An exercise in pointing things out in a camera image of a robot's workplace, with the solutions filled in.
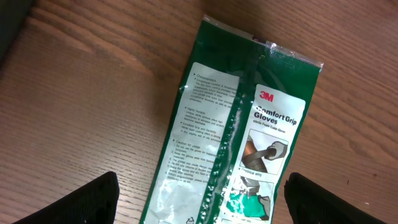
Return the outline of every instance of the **glove package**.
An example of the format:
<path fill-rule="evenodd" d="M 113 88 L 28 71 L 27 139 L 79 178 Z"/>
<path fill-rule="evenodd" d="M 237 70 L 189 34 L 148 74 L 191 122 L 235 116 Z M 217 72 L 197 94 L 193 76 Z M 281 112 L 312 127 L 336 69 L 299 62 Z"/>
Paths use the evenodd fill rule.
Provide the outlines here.
<path fill-rule="evenodd" d="M 205 16 L 140 223 L 271 223 L 322 66 Z"/>

